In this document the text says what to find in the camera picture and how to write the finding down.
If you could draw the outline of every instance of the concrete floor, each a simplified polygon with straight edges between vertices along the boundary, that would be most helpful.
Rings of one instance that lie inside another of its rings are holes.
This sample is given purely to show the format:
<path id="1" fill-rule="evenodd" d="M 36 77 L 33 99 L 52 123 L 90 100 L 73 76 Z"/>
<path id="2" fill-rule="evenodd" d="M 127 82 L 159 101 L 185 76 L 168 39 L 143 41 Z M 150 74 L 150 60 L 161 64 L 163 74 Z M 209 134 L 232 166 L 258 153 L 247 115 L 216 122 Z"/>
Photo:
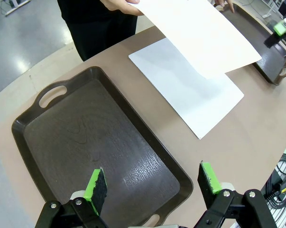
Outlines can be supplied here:
<path id="1" fill-rule="evenodd" d="M 4 3 L 2 7 L 9 10 Z M 264 23 L 270 20 L 262 19 L 269 8 L 260 0 L 245 8 Z M 137 32 L 152 25 L 140 17 Z M 28 97 L 81 62 L 56 0 L 32 0 L 8 17 L 0 13 L 0 123 Z M 34 226 L 20 205 L 0 161 L 0 228 Z"/>

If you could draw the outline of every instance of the hand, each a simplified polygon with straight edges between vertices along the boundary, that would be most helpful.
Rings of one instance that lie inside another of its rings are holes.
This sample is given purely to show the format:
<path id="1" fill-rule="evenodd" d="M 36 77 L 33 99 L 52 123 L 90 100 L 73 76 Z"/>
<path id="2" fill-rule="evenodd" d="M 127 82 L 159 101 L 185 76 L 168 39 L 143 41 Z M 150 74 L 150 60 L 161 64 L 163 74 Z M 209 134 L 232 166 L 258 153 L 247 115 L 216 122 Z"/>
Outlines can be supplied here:
<path id="1" fill-rule="evenodd" d="M 232 4 L 232 0 L 226 0 L 229 7 L 230 7 L 230 10 L 234 13 L 234 8 L 233 8 L 233 4 Z M 220 5 L 222 7 L 224 7 L 224 2 L 225 0 L 214 0 L 215 4 L 217 5 Z"/>
<path id="2" fill-rule="evenodd" d="M 143 15 L 137 8 L 131 6 L 129 3 L 138 4 L 139 0 L 100 0 L 110 11 L 120 10 L 122 13 L 140 16 Z"/>

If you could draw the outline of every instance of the white sheet of paper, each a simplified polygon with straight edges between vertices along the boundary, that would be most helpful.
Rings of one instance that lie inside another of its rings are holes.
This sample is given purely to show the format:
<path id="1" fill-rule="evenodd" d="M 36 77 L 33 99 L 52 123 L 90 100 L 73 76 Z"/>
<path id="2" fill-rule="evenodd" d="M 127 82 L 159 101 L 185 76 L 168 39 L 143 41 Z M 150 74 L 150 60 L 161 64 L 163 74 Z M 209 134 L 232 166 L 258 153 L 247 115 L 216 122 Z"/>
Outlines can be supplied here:
<path id="1" fill-rule="evenodd" d="M 261 59 L 207 0 L 140 0 L 131 5 L 143 12 L 206 78 Z"/>
<path id="2" fill-rule="evenodd" d="M 199 139 L 244 96 L 225 74 L 206 79 L 197 73 L 167 38 L 129 58 Z"/>

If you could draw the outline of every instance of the dark brown serving tray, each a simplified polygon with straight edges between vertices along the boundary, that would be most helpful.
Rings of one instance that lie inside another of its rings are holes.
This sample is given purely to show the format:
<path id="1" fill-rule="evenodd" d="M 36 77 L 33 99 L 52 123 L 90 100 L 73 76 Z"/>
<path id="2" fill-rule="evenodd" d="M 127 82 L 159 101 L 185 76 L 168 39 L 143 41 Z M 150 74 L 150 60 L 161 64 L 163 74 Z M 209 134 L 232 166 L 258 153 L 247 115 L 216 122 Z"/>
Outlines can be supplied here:
<path id="1" fill-rule="evenodd" d="M 46 108 L 47 92 L 67 92 Z M 98 67 L 40 92 L 12 126 L 21 156 L 46 201 L 66 203 L 102 167 L 108 185 L 101 217 L 112 228 L 142 225 L 189 197 L 190 178 Z"/>
<path id="2" fill-rule="evenodd" d="M 257 70 L 268 82 L 279 85 L 282 79 L 286 77 L 286 72 L 282 74 L 283 68 L 286 68 L 286 50 L 280 44 L 276 44 L 272 48 L 266 47 L 264 41 L 271 34 L 237 4 L 233 4 L 233 6 L 235 13 L 230 11 L 228 5 L 224 7 L 221 13 L 262 56 L 260 61 L 253 64 Z"/>

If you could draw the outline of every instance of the yellow label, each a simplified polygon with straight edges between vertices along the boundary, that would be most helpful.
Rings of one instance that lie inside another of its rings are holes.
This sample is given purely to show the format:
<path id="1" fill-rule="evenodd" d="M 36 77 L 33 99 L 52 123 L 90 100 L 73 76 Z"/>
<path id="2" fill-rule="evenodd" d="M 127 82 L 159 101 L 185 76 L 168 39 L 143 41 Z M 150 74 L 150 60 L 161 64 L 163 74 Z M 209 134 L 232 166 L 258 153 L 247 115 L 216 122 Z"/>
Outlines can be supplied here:
<path id="1" fill-rule="evenodd" d="M 284 188 L 284 189 L 281 191 L 281 193 L 284 193 L 284 192 L 286 192 L 286 188 Z"/>

